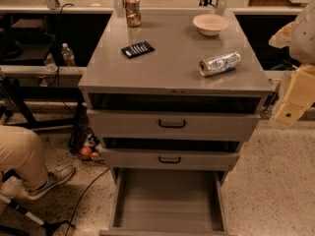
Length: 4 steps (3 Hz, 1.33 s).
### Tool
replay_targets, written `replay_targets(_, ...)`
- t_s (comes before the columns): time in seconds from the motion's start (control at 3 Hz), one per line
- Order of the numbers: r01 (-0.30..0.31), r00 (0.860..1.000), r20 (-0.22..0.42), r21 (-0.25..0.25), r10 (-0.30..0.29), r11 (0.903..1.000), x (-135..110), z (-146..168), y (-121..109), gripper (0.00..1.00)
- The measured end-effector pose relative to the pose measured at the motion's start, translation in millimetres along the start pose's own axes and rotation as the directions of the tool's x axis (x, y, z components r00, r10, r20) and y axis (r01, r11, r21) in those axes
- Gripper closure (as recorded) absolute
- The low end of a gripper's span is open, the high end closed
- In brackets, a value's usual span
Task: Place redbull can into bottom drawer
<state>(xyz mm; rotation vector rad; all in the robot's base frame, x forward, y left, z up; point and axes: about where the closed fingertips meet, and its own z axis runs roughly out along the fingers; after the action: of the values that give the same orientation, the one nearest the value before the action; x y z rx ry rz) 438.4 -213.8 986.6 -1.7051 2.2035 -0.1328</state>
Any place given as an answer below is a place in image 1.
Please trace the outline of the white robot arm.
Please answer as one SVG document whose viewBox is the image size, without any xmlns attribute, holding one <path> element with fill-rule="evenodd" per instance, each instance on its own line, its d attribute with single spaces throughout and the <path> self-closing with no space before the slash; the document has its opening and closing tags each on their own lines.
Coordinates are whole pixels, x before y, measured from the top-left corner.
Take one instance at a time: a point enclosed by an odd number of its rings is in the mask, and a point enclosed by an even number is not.
<svg viewBox="0 0 315 236">
<path fill-rule="evenodd" d="M 289 48 L 301 65 L 291 74 L 282 104 L 274 115 L 283 124 L 293 124 L 315 103 L 315 0 L 311 0 L 291 23 L 269 40 L 275 48 Z"/>
</svg>

